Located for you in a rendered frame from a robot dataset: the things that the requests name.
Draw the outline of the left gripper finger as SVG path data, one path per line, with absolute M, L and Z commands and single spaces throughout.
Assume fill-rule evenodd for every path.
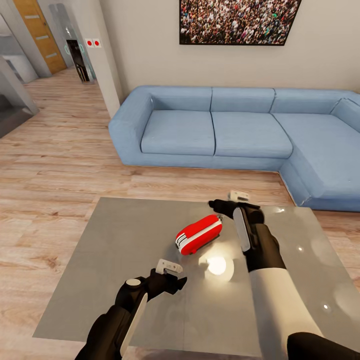
M 177 280 L 177 290 L 182 290 L 185 286 L 186 282 L 188 280 L 188 277 L 183 277 L 181 279 Z

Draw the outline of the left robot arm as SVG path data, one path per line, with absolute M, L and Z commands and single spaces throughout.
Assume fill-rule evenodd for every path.
M 150 277 L 128 279 L 119 289 L 115 305 L 93 324 L 86 344 L 74 360 L 121 360 L 149 300 L 163 292 L 174 295 L 188 277 L 178 279 L 167 270 L 182 274 L 180 264 L 160 259 Z

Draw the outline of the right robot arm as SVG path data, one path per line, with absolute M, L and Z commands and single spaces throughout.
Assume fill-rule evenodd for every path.
M 360 352 L 325 338 L 304 305 L 259 205 L 246 192 L 209 201 L 234 222 L 246 259 L 259 345 L 264 360 L 360 360 Z M 245 202 L 238 202 L 238 200 Z

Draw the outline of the radio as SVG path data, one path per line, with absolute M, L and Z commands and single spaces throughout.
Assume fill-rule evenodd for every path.
M 175 245 L 180 253 L 187 256 L 197 252 L 216 240 L 222 231 L 222 218 L 209 215 L 184 228 L 177 236 Z

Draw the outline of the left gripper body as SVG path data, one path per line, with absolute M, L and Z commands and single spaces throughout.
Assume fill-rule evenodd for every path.
M 157 294 L 156 294 L 157 296 L 163 292 L 167 292 L 174 295 L 178 291 L 177 276 L 172 275 L 170 273 L 161 275 L 159 273 L 156 273 L 156 268 L 153 268 L 150 271 L 150 277 L 154 278 L 157 283 Z

